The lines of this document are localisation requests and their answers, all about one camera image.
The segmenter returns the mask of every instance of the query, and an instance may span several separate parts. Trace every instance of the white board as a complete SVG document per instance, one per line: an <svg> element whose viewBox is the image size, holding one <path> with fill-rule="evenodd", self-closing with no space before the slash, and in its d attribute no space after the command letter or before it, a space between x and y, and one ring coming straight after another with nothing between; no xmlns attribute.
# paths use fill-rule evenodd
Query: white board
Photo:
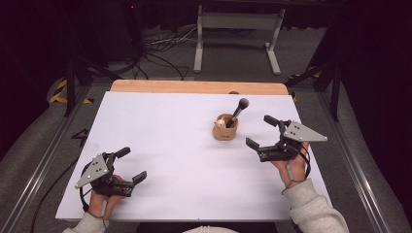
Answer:
<svg viewBox="0 0 412 233"><path fill-rule="evenodd" d="M250 105L239 116L236 138L215 140L212 129L216 117L232 114L242 97ZM246 137L261 147L279 141L279 129L264 122L264 115L300 122L288 95L106 92L56 218L83 217L75 183L93 157L130 147L131 153L116 159L115 174L126 181L143 171L148 177L136 185L131 197L120 202L112 219L290 219L290 205L281 195L284 185L277 169L269 162L260 162L245 144ZM310 178L329 200L316 159L309 152Z"/></svg>

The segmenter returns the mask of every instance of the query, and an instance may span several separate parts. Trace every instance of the metal stand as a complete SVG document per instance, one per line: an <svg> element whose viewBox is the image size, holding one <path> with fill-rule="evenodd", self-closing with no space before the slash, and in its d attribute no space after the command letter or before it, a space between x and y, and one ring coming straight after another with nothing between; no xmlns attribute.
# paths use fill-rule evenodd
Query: metal stand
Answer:
<svg viewBox="0 0 412 233"><path fill-rule="evenodd" d="M273 74L280 75L278 61L273 51L276 40L281 29L285 9L279 11L279 14L229 14L229 13L204 13L203 7L199 6L197 13L197 45L196 55L194 57L194 73L200 73L202 70L203 56L203 28L240 28L240 29L260 29L272 30L273 37L270 43L265 43L267 56Z"/></svg>

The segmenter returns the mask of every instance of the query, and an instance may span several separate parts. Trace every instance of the triangular metal plate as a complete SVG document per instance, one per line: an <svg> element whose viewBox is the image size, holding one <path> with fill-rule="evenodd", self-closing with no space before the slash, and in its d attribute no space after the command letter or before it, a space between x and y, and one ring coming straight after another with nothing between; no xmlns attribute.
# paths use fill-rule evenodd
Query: triangular metal plate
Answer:
<svg viewBox="0 0 412 233"><path fill-rule="evenodd" d="M97 155L91 161L88 168L80 177L79 181L76 183L76 188L80 188L100 177L105 175L108 172L106 162L103 159L102 155Z"/></svg>
<svg viewBox="0 0 412 233"><path fill-rule="evenodd" d="M298 142L325 142L327 137L306 127L305 125L293 121L286 129L284 136Z"/></svg>

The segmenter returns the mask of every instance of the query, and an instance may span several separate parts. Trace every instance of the hand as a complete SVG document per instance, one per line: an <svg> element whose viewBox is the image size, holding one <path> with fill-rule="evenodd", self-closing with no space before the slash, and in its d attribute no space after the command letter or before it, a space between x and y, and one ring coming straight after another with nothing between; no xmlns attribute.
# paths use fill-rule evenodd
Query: hand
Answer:
<svg viewBox="0 0 412 233"><path fill-rule="evenodd" d="M303 142L302 146L308 150L309 143ZM301 149L300 152L306 155L306 150ZM291 178L288 174L287 161L271 161L273 165L279 170L279 175L281 176L282 182L285 184L285 187L293 187L298 183L305 181L305 165L306 162L302 156L298 155L295 159L289 160L289 165L291 166L292 173L294 176L295 182L291 181Z"/></svg>
<svg viewBox="0 0 412 233"><path fill-rule="evenodd" d="M124 182L124 179L122 177L117 175L113 176L116 177L119 181ZM121 201L124 198L125 196L108 197L102 194L98 194L94 190L92 190L90 196L90 203L88 206L88 212L95 217L103 217L103 219L107 220L112 214L112 211L115 208L115 206L119 203L119 201ZM105 200L107 201L106 212L104 213L104 216L102 216L103 202Z"/></svg>

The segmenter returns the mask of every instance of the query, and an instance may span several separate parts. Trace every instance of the gray sleeve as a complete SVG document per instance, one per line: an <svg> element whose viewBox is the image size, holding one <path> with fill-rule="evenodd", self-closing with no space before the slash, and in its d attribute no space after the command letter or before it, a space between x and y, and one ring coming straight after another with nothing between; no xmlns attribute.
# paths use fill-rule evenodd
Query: gray sleeve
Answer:
<svg viewBox="0 0 412 233"><path fill-rule="evenodd" d="M285 191L291 202L291 217L305 233L345 232L349 233L345 218L319 195L311 179Z"/></svg>
<svg viewBox="0 0 412 233"><path fill-rule="evenodd" d="M75 228L67 228L63 233L104 233L108 226L108 220L103 220L102 218L97 218L89 213L85 213Z"/></svg>

